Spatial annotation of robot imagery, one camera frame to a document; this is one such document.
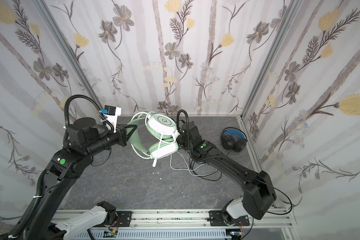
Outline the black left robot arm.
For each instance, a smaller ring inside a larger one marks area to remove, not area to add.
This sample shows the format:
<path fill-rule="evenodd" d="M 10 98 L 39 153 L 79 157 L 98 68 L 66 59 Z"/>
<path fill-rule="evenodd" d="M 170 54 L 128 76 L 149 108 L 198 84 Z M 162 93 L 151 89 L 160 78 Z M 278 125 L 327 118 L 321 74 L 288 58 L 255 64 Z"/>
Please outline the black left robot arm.
<path fill-rule="evenodd" d="M 62 240 L 69 231 L 52 219 L 64 197 L 93 163 L 93 157 L 114 145 L 125 147 L 137 125 L 116 125 L 108 129 L 93 118 L 81 118 L 66 127 L 68 140 L 39 176 L 36 194 L 27 210 L 0 240 Z"/>

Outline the mint green over-ear headphones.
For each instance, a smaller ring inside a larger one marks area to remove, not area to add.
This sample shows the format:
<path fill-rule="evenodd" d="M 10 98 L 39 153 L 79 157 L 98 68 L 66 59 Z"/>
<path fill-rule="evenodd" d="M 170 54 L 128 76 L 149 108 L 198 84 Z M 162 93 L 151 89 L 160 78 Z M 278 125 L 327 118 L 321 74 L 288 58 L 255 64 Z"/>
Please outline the mint green over-ear headphones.
<path fill-rule="evenodd" d="M 178 151 L 177 137 L 180 133 L 174 120 L 155 112 L 139 112 L 131 118 L 127 125 L 136 126 L 140 121 L 144 122 L 148 132 L 158 141 L 151 147 L 146 148 L 137 130 L 128 131 L 128 133 L 132 134 L 129 143 L 137 156 L 144 160 L 153 160 L 153 167 L 155 167 L 157 160 Z"/>

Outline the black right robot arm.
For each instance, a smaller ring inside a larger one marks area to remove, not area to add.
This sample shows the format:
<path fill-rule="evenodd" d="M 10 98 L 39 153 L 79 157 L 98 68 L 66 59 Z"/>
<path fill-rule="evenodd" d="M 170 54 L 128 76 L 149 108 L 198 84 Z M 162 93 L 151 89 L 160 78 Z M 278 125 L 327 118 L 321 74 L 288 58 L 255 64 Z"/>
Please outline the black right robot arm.
<path fill-rule="evenodd" d="M 270 176 L 250 170 L 225 155 L 216 145 L 204 140 L 193 122 L 179 125 L 177 142 L 192 160 L 216 168 L 234 181 L 243 191 L 242 205 L 256 220 L 261 220 L 277 199 Z"/>

